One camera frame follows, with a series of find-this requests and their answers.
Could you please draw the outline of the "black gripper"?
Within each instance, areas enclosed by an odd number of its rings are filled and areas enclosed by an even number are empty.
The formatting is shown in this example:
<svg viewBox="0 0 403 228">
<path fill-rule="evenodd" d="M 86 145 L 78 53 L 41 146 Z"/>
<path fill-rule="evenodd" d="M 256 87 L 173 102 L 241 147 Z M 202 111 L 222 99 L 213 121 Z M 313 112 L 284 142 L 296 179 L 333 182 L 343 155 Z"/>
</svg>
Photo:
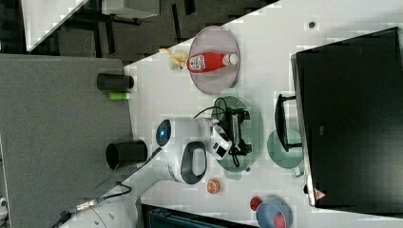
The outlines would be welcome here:
<svg viewBox="0 0 403 228">
<path fill-rule="evenodd" d="M 242 125 L 249 120 L 250 114 L 245 108 L 226 107 L 224 110 L 223 129 L 233 143 L 232 151 L 236 155 L 246 156 L 252 152 L 252 144 L 242 137 Z"/>
</svg>

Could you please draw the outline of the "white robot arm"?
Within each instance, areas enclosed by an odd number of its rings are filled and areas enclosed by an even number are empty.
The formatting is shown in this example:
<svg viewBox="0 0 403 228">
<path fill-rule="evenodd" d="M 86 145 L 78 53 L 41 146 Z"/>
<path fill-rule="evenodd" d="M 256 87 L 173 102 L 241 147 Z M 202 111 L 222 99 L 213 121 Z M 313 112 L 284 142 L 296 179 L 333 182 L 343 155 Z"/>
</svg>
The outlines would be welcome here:
<svg viewBox="0 0 403 228">
<path fill-rule="evenodd" d="M 107 194 L 68 210 L 57 228 L 136 228 L 137 199 L 159 181 L 200 182 L 208 155 L 230 172 L 244 170 L 249 163 L 241 158 L 252 153 L 242 133 L 249 123 L 247 109 L 220 106 L 213 108 L 209 118 L 162 121 L 156 132 L 158 147 L 144 165 Z"/>
</svg>

